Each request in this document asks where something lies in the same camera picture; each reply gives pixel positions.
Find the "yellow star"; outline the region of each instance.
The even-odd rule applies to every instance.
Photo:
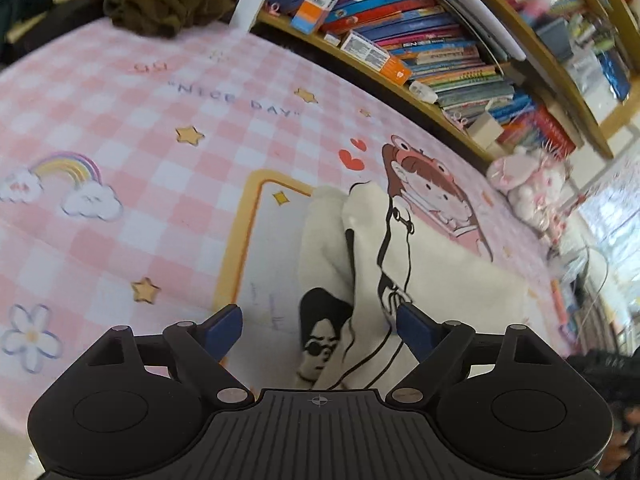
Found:
[[[204,135],[193,126],[176,128],[175,132],[178,134],[175,140],[178,142],[188,142],[191,146],[197,146],[200,140],[204,139]]]
[[[156,296],[162,290],[159,286],[151,283],[151,280],[146,276],[139,282],[131,282],[131,288],[133,289],[133,301],[145,301],[151,304],[156,302]]]
[[[285,195],[283,191],[274,193],[273,197],[274,199],[276,199],[276,202],[278,203],[278,205],[283,205],[283,204],[286,204],[287,202],[291,202],[291,200],[287,198],[287,195]]]
[[[293,93],[294,93],[294,95],[297,95],[298,97],[300,97],[305,103],[316,103],[316,104],[318,104],[318,101],[316,100],[316,96],[313,95],[311,92],[308,92],[307,90],[303,89],[303,88],[298,88]]]

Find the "plush toy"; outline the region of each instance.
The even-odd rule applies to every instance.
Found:
[[[517,148],[513,155],[495,160],[486,176],[495,189],[507,196],[520,220],[558,243],[566,226],[558,211],[562,186],[568,177],[564,162],[543,150],[527,153]]]

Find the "white flower drawing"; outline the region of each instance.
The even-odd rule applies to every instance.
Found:
[[[62,343],[47,331],[50,310],[36,305],[28,312],[15,304],[9,312],[13,329],[0,337],[0,348],[5,354],[20,356],[22,368],[30,374],[42,370],[44,358],[57,359],[62,355]]]

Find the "barcode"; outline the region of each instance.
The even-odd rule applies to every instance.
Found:
[[[367,54],[367,57],[364,59],[364,62],[369,63],[374,67],[376,67],[378,70],[380,70],[382,69],[382,66],[386,63],[386,57],[383,54],[380,54],[379,52],[372,49],[371,52]]]
[[[319,7],[324,7],[324,0],[309,0],[311,3],[316,4]]]
[[[359,40],[359,38],[356,38],[355,36],[352,36],[343,48],[345,52],[353,54],[355,57],[360,59],[364,59],[370,49],[371,47],[368,44]]]

